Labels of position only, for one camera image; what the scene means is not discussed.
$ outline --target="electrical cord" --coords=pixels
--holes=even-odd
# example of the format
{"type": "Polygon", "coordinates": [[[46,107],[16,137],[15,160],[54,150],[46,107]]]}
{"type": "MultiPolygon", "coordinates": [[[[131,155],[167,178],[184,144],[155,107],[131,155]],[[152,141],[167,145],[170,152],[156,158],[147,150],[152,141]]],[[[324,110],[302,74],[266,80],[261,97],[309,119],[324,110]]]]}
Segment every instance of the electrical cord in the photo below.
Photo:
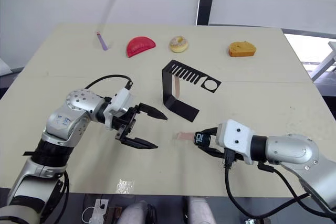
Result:
{"type": "Polygon", "coordinates": [[[305,198],[308,196],[308,194],[303,194],[301,196],[297,196],[297,194],[295,193],[295,191],[293,190],[293,188],[291,187],[291,185],[289,184],[289,182],[286,180],[286,178],[281,174],[281,172],[279,172],[278,170],[276,170],[274,167],[269,166],[269,165],[265,165],[263,162],[259,162],[258,163],[258,168],[260,170],[264,170],[266,172],[270,172],[270,173],[276,173],[281,179],[282,181],[285,183],[285,185],[287,186],[287,188],[289,189],[289,191],[292,193],[294,199],[282,204],[281,206],[277,207],[276,209],[270,211],[267,214],[264,215],[260,215],[260,216],[254,216],[252,214],[250,214],[249,212],[247,212],[241,205],[239,205],[239,203],[235,200],[235,198],[233,197],[231,190],[230,190],[230,185],[229,185],[229,170],[232,167],[232,163],[236,160],[235,159],[235,152],[233,150],[224,149],[224,159],[225,159],[225,186],[226,186],[226,191],[227,194],[229,196],[229,199],[232,201],[232,203],[246,216],[250,217],[250,218],[254,218],[254,219],[264,219],[266,217],[269,217],[275,213],[277,213],[278,211],[284,209],[285,207],[288,207],[291,202],[297,202],[304,210],[310,212],[311,214],[320,216],[320,217],[325,217],[325,218],[330,218],[333,221],[336,221],[336,215],[330,214],[330,213],[325,213],[325,212],[319,212],[316,211],[310,207],[308,207],[307,205],[305,205],[302,201],[301,201],[301,197],[305,198]]]}
{"type": "Polygon", "coordinates": [[[58,197],[58,199],[57,199],[57,203],[55,204],[55,206],[57,206],[57,205],[59,204],[59,202],[61,201],[61,199],[63,198],[63,195],[64,195],[66,189],[67,189],[67,185],[66,185],[65,180],[64,180],[64,184],[63,184],[62,192],[61,192],[61,194],[59,195],[59,197],[58,197]]]}
{"type": "MultiPolygon", "coordinates": [[[[282,181],[286,184],[286,186],[288,187],[289,191],[292,193],[294,198],[298,198],[297,194],[295,193],[294,189],[291,187],[291,185],[289,184],[289,182],[287,181],[287,179],[284,177],[284,175],[279,172],[278,170],[274,169],[274,172],[282,179],[282,181]]],[[[316,211],[315,209],[312,209],[310,207],[308,207],[306,204],[304,204],[301,200],[298,200],[298,204],[306,211],[310,212],[313,215],[317,215],[320,217],[324,217],[324,218],[330,218],[332,220],[334,220],[336,218],[336,215],[327,213],[327,212],[319,212],[316,211]]]]}
{"type": "Polygon", "coordinates": [[[62,210],[61,210],[58,218],[54,222],[54,224],[57,224],[61,220],[61,218],[62,218],[62,216],[63,216],[63,214],[65,212],[65,209],[67,208],[67,205],[68,205],[69,193],[70,193],[70,190],[69,190],[69,188],[70,188],[70,182],[69,182],[69,176],[68,176],[67,171],[64,171],[64,183],[65,183],[65,186],[66,186],[65,200],[64,200],[64,204],[63,204],[62,210]]]}
{"type": "Polygon", "coordinates": [[[100,196],[100,208],[103,209],[103,206],[101,205],[101,199],[103,198],[104,194],[100,196]]]}
{"type": "Polygon", "coordinates": [[[100,81],[105,80],[105,79],[108,79],[108,78],[115,78],[115,77],[119,77],[119,78],[127,79],[128,82],[127,82],[125,88],[128,89],[128,90],[131,89],[131,87],[132,87],[132,85],[133,85],[133,82],[132,82],[131,78],[129,78],[128,76],[124,76],[124,75],[122,75],[122,74],[110,74],[110,75],[108,75],[108,76],[100,77],[99,79],[97,79],[97,80],[91,82],[89,85],[87,85],[87,86],[85,87],[85,89],[89,89],[89,88],[91,88],[91,87],[92,87],[93,85],[95,85],[97,82],[100,82],[100,81]]]}
{"type": "Polygon", "coordinates": [[[296,203],[298,200],[301,200],[303,198],[306,198],[309,196],[309,194],[302,194],[300,196],[298,196],[297,198],[294,198],[294,199],[291,199],[285,203],[283,203],[282,205],[280,205],[279,207],[273,209],[272,211],[270,212],[267,212],[266,214],[263,214],[263,215],[253,215],[253,214],[250,214],[248,211],[246,211],[236,200],[235,198],[233,197],[232,193],[231,193],[231,189],[230,189],[230,184],[229,184],[229,167],[226,166],[225,167],[225,187],[226,187],[226,191],[227,191],[227,194],[229,196],[229,199],[232,201],[232,203],[238,208],[239,211],[241,211],[244,215],[246,215],[247,217],[249,218],[252,218],[252,219],[264,219],[264,218],[267,218],[271,215],[274,215],[276,214],[277,212],[283,210],[284,208],[292,205],[293,203],[296,203]]]}
{"type": "Polygon", "coordinates": [[[93,211],[97,211],[97,209],[95,207],[87,207],[82,213],[82,222],[89,223],[89,221],[84,220],[84,214],[85,214],[86,210],[91,209],[91,208],[93,208],[93,211]]]}
{"type": "Polygon", "coordinates": [[[83,197],[83,202],[82,202],[82,212],[84,212],[84,210],[85,210],[85,203],[86,203],[86,198],[87,198],[87,194],[85,194],[84,195],[84,197],[83,197]]]}

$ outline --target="bread slice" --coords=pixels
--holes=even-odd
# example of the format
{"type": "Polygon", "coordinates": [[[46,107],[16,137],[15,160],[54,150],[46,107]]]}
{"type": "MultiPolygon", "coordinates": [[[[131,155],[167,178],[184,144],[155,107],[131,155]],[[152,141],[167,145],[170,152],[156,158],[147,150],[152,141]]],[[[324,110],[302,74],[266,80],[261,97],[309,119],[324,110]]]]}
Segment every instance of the bread slice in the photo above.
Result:
{"type": "Polygon", "coordinates": [[[233,42],[229,46],[229,55],[231,57],[253,56],[256,50],[257,48],[247,41],[233,42]]]}

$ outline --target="white curtain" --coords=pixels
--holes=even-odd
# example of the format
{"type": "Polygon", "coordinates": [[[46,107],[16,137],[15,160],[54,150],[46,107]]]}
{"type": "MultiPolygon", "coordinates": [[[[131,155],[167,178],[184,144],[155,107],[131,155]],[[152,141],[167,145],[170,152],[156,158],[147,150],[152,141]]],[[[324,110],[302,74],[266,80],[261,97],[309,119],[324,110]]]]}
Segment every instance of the white curtain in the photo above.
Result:
{"type": "Polygon", "coordinates": [[[336,34],[336,0],[213,0],[210,24],[336,34]]]}

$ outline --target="power outlet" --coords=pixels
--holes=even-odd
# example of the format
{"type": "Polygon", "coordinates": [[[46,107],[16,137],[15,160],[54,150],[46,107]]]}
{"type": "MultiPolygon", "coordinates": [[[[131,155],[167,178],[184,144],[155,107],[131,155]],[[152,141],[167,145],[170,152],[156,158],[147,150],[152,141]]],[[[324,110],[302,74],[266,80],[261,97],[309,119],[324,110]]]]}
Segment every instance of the power outlet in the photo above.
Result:
{"type": "Polygon", "coordinates": [[[104,215],[107,211],[108,199],[96,199],[95,208],[92,213],[92,217],[89,220],[89,224],[104,224],[104,215]]]}

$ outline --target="slotted black bracket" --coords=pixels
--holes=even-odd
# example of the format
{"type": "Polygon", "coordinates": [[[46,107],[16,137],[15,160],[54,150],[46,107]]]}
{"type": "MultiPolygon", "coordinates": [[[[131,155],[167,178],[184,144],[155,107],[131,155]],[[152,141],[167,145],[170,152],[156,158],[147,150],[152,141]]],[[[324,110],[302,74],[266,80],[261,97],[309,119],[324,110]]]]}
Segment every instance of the slotted black bracket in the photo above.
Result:
{"type": "Polygon", "coordinates": [[[187,119],[190,122],[193,122],[199,113],[199,110],[184,102],[181,102],[172,95],[173,76],[179,77],[180,79],[186,80],[192,84],[197,84],[200,78],[207,77],[206,80],[201,84],[201,87],[212,93],[215,93],[221,82],[176,60],[170,61],[167,66],[162,69],[164,105],[175,114],[187,119]],[[217,87],[215,89],[208,89],[204,85],[204,83],[208,80],[214,81],[217,84],[217,87]]]}

